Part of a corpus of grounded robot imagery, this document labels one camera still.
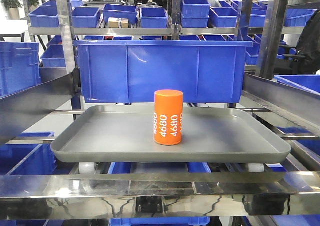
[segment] reflective metal surface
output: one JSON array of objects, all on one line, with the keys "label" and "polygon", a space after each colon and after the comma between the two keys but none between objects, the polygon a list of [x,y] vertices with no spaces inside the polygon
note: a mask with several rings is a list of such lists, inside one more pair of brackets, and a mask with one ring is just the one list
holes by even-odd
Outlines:
[{"label": "reflective metal surface", "polygon": [[73,94],[73,76],[68,74],[0,98],[0,145],[44,118]]},{"label": "reflective metal surface", "polygon": [[256,75],[272,79],[288,0],[269,0]]},{"label": "reflective metal surface", "polygon": [[0,219],[151,216],[136,208],[141,195],[162,201],[154,217],[320,213],[319,172],[2,176],[0,185]]},{"label": "reflective metal surface", "polygon": [[[243,89],[245,97],[292,122],[291,125],[286,123],[283,126],[296,124],[320,136],[319,95],[249,74],[244,75]],[[243,99],[240,103],[246,107],[255,107],[246,104]]]}]

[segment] metal upright post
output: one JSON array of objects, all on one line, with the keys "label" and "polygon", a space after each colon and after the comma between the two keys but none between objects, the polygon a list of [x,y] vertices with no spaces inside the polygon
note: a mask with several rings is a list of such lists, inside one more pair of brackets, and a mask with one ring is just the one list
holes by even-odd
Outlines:
[{"label": "metal upright post", "polygon": [[275,61],[284,26],[288,0],[269,0],[262,43],[255,74],[267,79],[274,76]]},{"label": "metal upright post", "polygon": [[[30,21],[30,17],[29,17],[29,6],[28,6],[28,0],[22,0],[23,2],[23,8],[24,8],[24,12],[25,12],[25,17],[26,17],[26,21],[28,23],[28,26],[30,27],[31,26],[31,21]],[[31,35],[30,32],[29,32],[29,35],[30,35],[30,40],[32,42],[35,42],[36,41],[36,37]]]},{"label": "metal upright post", "polygon": [[73,46],[74,28],[72,26],[72,10],[70,0],[56,0],[61,37],[63,42],[66,71],[71,73],[76,67],[75,49]]},{"label": "metal upright post", "polygon": [[239,0],[236,27],[234,31],[235,40],[243,41],[247,38],[251,17],[253,0]]}]

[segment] white roller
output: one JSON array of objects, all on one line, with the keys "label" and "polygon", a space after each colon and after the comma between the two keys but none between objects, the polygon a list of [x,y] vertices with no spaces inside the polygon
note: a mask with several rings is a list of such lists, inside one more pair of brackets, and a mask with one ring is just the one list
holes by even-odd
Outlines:
[{"label": "white roller", "polygon": [[79,163],[79,173],[80,174],[94,174],[96,171],[95,162],[80,162]]},{"label": "white roller", "polygon": [[265,166],[263,163],[248,163],[249,172],[264,172]]}]

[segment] stacked blue bins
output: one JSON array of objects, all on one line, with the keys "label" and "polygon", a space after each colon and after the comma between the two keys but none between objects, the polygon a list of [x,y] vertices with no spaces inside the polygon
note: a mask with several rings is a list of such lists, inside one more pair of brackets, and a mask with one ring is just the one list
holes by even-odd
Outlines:
[{"label": "stacked blue bins", "polygon": [[314,12],[314,9],[287,9],[284,25],[286,27],[304,27]]},{"label": "stacked blue bins", "polygon": [[162,36],[142,36],[142,40],[162,40]]},{"label": "stacked blue bins", "polygon": [[62,37],[60,35],[56,35],[54,36],[47,44],[46,46],[50,46],[50,45],[58,45],[58,44],[62,44]]},{"label": "stacked blue bins", "polygon": [[136,24],[138,22],[137,6],[105,4],[102,11],[103,11],[103,19],[106,23],[109,21],[109,17],[128,18],[129,23],[131,24]]},{"label": "stacked blue bins", "polygon": [[[53,132],[22,133],[21,137],[48,137]],[[49,144],[2,145],[0,146],[0,175],[45,175],[56,168],[56,158]],[[42,226],[46,220],[0,221],[0,226]]]},{"label": "stacked blue bins", "polygon": [[277,75],[274,78],[286,85],[320,95],[320,75]]},{"label": "stacked blue bins", "polygon": [[141,26],[143,28],[167,28],[168,13],[163,7],[141,8]]},{"label": "stacked blue bins", "polygon": [[50,45],[41,56],[44,67],[65,67],[63,45]]},{"label": "stacked blue bins", "polygon": [[[118,173],[211,173],[207,163],[131,163],[113,162],[109,169],[109,174]],[[111,218],[110,226],[131,226],[131,225],[207,225],[209,217],[149,217],[149,218]]]},{"label": "stacked blue bins", "polygon": [[37,42],[0,42],[0,97],[41,82],[38,54]]},{"label": "stacked blue bins", "polygon": [[103,40],[105,36],[101,35],[87,35],[84,37],[84,40]]},{"label": "stacked blue bins", "polygon": [[[246,48],[252,46],[248,41],[180,40],[74,44],[82,94],[86,102],[95,103],[153,102],[160,88],[183,91],[185,102],[239,102]],[[117,58],[116,64],[110,55]]]},{"label": "stacked blue bins", "polygon": [[208,0],[182,0],[181,21],[183,27],[207,27],[210,3]]},{"label": "stacked blue bins", "polygon": [[74,27],[97,27],[99,20],[99,7],[76,7],[72,11],[72,24]]},{"label": "stacked blue bins", "polygon": [[234,8],[210,8],[209,16],[210,22],[216,27],[235,27],[237,23],[237,11]]},{"label": "stacked blue bins", "polygon": [[133,40],[133,36],[115,36],[113,40]]},{"label": "stacked blue bins", "polygon": [[198,35],[180,35],[179,39],[182,41],[185,41],[185,40],[200,41],[200,37]]},{"label": "stacked blue bins", "polygon": [[29,13],[33,27],[58,27],[59,18],[57,7],[40,6]]}]

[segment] gray tray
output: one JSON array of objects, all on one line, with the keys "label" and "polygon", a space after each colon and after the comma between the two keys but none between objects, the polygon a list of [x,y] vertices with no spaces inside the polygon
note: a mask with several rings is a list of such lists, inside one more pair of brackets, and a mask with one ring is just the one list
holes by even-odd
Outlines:
[{"label": "gray tray", "polygon": [[182,142],[154,142],[153,106],[93,106],[51,144],[63,162],[278,163],[291,146],[247,112],[183,109]]}]

